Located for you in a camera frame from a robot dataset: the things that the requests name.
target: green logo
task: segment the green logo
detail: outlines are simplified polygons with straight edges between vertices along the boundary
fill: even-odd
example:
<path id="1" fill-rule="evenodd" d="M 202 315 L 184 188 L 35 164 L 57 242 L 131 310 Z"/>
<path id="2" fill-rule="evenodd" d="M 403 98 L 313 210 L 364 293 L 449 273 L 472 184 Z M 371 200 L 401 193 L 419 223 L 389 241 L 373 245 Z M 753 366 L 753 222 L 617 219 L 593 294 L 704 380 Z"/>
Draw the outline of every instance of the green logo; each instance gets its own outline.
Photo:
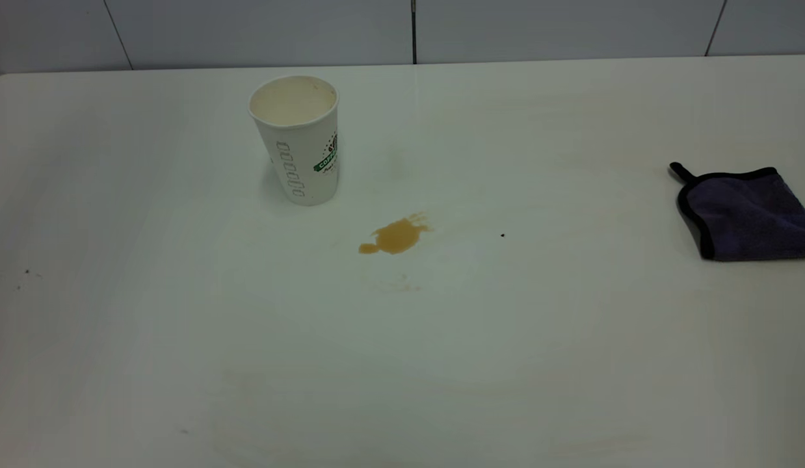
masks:
<path id="1" fill-rule="evenodd" d="M 333 136 L 330 137 L 328 140 L 328 145 L 325 147 L 324 152 L 327 152 L 328 156 L 325 157 L 322 162 L 313 166 L 313 171 L 322 172 L 322 171 L 329 171 L 332 169 L 332 163 L 336 161 L 336 150 L 337 150 L 337 134 L 334 133 Z"/>

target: liquid stain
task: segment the liquid stain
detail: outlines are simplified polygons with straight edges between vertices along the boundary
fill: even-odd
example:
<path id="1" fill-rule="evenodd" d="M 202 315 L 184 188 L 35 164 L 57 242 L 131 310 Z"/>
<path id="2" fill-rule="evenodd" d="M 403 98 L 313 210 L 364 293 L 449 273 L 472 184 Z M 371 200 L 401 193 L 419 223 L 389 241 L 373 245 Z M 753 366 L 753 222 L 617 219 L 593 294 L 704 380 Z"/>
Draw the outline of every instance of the liquid stain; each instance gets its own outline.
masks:
<path id="1" fill-rule="evenodd" d="M 373 231 L 374 243 L 359 246 L 359 253 L 377 253 L 379 251 L 396 255 L 412 248 L 420 240 L 421 232 L 432 231 L 426 225 L 426 217 L 421 213 L 394 221 L 390 225 Z"/>

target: cup label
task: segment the cup label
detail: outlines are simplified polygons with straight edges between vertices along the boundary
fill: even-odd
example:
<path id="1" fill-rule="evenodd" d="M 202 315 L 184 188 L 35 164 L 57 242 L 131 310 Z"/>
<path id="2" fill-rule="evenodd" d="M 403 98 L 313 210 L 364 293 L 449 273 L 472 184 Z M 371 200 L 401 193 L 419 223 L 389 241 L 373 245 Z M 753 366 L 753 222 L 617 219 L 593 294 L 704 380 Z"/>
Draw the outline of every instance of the cup label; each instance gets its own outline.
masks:
<path id="1" fill-rule="evenodd" d="M 337 150 L 337 133 L 334 133 L 333 136 L 330 137 L 328 140 L 327 146 L 325 146 L 324 151 L 322 154 L 327 154 L 319 164 L 313 166 L 313 171 L 322 172 L 326 174 L 336 166 L 336 150 Z"/>

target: cup rim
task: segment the cup rim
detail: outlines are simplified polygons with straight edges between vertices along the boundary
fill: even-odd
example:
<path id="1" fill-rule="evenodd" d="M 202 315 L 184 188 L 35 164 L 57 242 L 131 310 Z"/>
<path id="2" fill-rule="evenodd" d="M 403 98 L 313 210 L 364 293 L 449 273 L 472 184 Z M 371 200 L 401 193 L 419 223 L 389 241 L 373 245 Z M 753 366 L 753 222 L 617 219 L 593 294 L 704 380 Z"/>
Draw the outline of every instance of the cup rim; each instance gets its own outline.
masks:
<path id="1" fill-rule="evenodd" d="M 294 123 L 294 124 L 291 124 L 291 125 L 278 125 L 278 124 L 275 124 L 275 123 L 272 123 L 272 122 L 267 122 L 263 118 L 260 118 L 259 116 L 256 116 L 252 112 L 252 98 L 254 97 L 255 93 L 259 92 L 261 90 L 261 88 L 263 88 L 264 86 L 267 86 L 267 85 L 269 85 L 271 83 L 275 83 L 275 82 L 277 82 L 279 80 L 284 80 L 284 79 L 287 79 L 287 78 L 313 78 L 314 80 L 319 80 L 320 82 L 330 86 L 330 89 L 334 90 L 334 93 L 336 95 L 336 99 L 334 100 L 334 104 L 330 107 L 330 109 L 326 110 L 325 113 L 323 113 L 322 115 L 318 116 L 317 118 L 314 118 L 314 119 L 312 119 L 310 121 L 307 121 L 307 122 Z M 253 90 L 253 92 L 251 92 L 249 94 L 249 98 L 247 100 L 247 112 L 249 113 L 249 116 L 251 116 L 251 118 L 255 119 L 255 122 L 261 122 L 261 124 L 265 124 L 267 127 L 277 128 L 278 130 L 293 130 L 295 128 L 308 127 L 309 125 L 313 125 L 313 124 L 316 124 L 316 122 L 322 121 L 323 119 L 327 118 L 327 116 L 331 115 L 331 113 L 335 112 L 336 107 L 338 107 L 338 105 L 339 105 L 339 90 L 336 89 L 336 86 L 330 84 L 327 80 L 323 80 L 320 77 L 314 77 L 314 76 L 311 76 L 311 75 L 284 75 L 284 76 L 281 76 L 281 77 L 272 78 L 271 80 L 266 80 L 265 82 L 259 84 L 259 86 L 257 86 L 257 88 L 255 88 Z"/>

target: purple cloth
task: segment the purple cloth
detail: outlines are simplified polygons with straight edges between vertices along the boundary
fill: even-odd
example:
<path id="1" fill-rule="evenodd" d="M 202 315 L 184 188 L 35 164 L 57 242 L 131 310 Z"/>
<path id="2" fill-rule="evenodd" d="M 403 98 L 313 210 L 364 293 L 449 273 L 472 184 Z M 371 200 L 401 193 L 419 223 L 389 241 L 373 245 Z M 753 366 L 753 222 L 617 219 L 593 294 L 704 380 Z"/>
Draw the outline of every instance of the purple cloth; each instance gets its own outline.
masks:
<path id="1" fill-rule="evenodd" d="M 746 261 L 805 257 L 804 207 L 774 168 L 694 177 L 680 163 L 670 166 L 686 181 L 677 202 L 700 229 L 703 258 Z"/>

